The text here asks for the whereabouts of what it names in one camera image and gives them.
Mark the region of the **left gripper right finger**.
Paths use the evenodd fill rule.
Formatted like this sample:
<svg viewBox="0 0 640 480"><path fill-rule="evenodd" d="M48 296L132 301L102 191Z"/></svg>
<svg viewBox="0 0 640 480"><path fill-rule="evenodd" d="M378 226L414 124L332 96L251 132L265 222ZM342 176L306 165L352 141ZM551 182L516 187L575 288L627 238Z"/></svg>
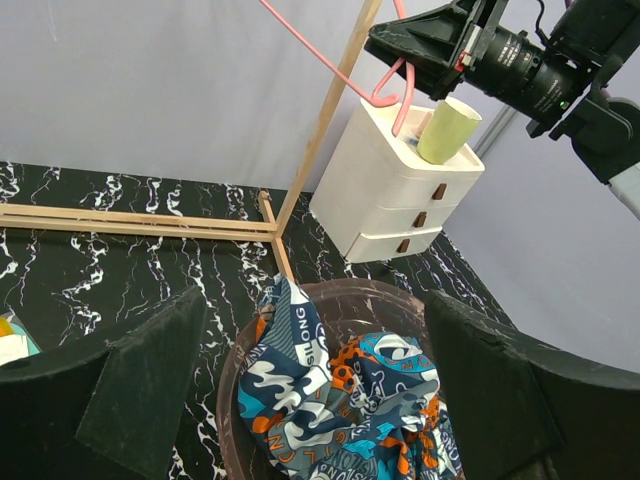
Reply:
<svg viewBox="0 0 640 480"><path fill-rule="evenodd" d="M425 323L468 479L636 479L639 376L439 291Z"/></svg>

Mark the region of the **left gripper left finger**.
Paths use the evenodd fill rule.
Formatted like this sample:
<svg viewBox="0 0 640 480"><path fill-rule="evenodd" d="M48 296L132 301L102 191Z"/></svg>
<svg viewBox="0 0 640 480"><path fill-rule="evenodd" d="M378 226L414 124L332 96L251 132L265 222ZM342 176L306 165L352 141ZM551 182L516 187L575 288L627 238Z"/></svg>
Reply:
<svg viewBox="0 0 640 480"><path fill-rule="evenodd" d="M205 323L190 287L3 365L2 478L167 478Z"/></svg>

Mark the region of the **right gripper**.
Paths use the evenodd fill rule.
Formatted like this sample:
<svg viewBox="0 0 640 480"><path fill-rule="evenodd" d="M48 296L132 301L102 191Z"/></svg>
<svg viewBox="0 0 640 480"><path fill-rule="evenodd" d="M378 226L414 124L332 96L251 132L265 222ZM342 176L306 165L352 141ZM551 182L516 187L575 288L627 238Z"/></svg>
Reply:
<svg viewBox="0 0 640 480"><path fill-rule="evenodd" d="M452 1L379 23L364 49L388 65L410 63L415 87L432 100L445 99L464 81L538 123L556 123L584 93L589 68L501 26L506 5Z"/></svg>

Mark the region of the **pink clothes hanger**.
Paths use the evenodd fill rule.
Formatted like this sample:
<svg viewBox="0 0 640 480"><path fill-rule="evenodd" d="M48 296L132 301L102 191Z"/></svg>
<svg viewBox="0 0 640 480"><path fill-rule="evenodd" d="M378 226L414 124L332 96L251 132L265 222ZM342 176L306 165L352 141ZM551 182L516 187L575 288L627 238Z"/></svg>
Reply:
<svg viewBox="0 0 640 480"><path fill-rule="evenodd" d="M301 35L268 1L261 1L261 4L284 26L304 47L306 47L318 60L320 60L337 78L345 83L358 96L367 103L376 108L387 108L397 103L401 103L400 109L396 115L392 126L392 134L397 137L405 119L408 115L413 100L416 72L415 67L402 58L398 58L386 74L380 79L371 94L366 93L350 80L350 75L345 74L339 67L333 65L318 49L316 49L303 35ZM405 67L405 90L403 98L397 94L382 97L380 92L389 82L389 80L399 72L400 68Z"/></svg>

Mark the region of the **colourful patterned shorts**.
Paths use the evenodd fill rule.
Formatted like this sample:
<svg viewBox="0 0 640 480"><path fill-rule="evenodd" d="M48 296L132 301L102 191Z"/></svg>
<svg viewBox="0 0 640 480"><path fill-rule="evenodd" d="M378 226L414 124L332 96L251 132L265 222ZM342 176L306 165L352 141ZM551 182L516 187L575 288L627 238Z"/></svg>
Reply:
<svg viewBox="0 0 640 480"><path fill-rule="evenodd" d="M456 479L435 365L416 339L359 335L336 354L316 305L277 275L237 387L244 425L291 479Z"/></svg>

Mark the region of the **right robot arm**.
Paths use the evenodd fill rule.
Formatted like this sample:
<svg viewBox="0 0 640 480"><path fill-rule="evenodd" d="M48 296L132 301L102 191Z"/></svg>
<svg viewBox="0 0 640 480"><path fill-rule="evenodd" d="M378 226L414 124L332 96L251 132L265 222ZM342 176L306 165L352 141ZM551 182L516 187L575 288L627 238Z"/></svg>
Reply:
<svg viewBox="0 0 640 480"><path fill-rule="evenodd" d="M610 80L639 48L639 4L573 1L551 33L501 24L507 0L452 1L379 23L365 50L416 88L442 100L467 83L528 117L527 132L570 139L578 158L633 214L639 212L639 107L606 95Z"/></svg>

